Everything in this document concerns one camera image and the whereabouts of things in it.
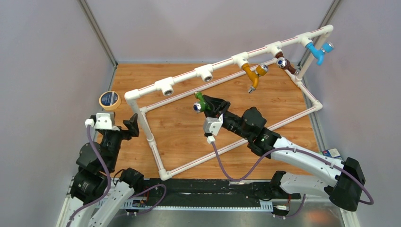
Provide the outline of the green water faucet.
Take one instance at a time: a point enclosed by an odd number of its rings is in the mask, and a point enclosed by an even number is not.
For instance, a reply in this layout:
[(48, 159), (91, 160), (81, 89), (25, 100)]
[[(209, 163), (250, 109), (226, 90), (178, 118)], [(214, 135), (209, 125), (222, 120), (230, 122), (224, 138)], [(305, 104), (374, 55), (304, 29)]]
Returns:
[(193, 104), (193, 109), (196, 113), (211, 110), (209, 104), (206, 102), (206, 99), (203, 97), (203, 94), (200, 91), (195, 91), (194, 96), (196, 99), (198, 99), (198, 101)]

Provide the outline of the white PVC pipe frame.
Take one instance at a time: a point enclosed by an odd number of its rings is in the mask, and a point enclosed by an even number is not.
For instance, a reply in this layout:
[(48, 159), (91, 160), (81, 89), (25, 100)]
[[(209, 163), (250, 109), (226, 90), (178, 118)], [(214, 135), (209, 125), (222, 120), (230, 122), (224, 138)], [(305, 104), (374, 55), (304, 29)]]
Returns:
[(140, 138), (123, 145), (118, 166), (138, 169), (146, 177), (222, 178), (213, 148), (203, 136), (204, 116), (192, 110), (196, 91), (229, 101), (237, 115), (255, 106), (270, 130), (318, 151), (309, 120), (322, 109), (321, 102), (275, 60), (267, 65), (270, 71), (252, 93), (234, 58), (207, 65), (122, 65), (114, 87), (128, 99), (123, 115), (129, 110), (138, 114)]

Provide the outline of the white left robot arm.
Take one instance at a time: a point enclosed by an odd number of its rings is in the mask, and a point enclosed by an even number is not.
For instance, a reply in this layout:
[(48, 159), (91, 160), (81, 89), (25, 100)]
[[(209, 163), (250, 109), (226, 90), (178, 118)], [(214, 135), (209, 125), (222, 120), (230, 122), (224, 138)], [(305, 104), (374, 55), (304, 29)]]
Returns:
[(123, 121), (125, 129), (114, 124), (114, 117), (113, 112), (100, 112), (85, 120), (88, 143), (76, 161), (67, 227), (105, 227), (130, 196), (144, 192), (144, 175), (132, 168), (123, 170), (111, 189), (110, 174), (115, 171), (122, 141), (139, 136), (138, 114)]

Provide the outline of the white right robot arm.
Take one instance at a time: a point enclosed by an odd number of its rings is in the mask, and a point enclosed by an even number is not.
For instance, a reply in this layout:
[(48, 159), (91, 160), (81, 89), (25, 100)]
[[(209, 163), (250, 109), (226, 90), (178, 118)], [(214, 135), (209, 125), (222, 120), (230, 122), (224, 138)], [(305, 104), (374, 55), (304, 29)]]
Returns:
[(205, 137), (213, 147), (216, 145), (215, 136), (224, 128), (245, 139), (247, 147), (260, 159), (283, 161), (310, 173), (295, 175), (277, 171), (270, 184), (274, 197), (282, 198), (293, 193), (316, 195), (348, 211), (356, 211), (360, 203), (374, 203), (365, 188), (366, 179), (356, 159), (328, 157), (289, 141), (265, 126), (267, 120), (255, 106), (238, 116), (228, 110), (229, 101), (207, 95), (201, 95), (199, 100), (200, 105), (194, 110), (204, 113)]

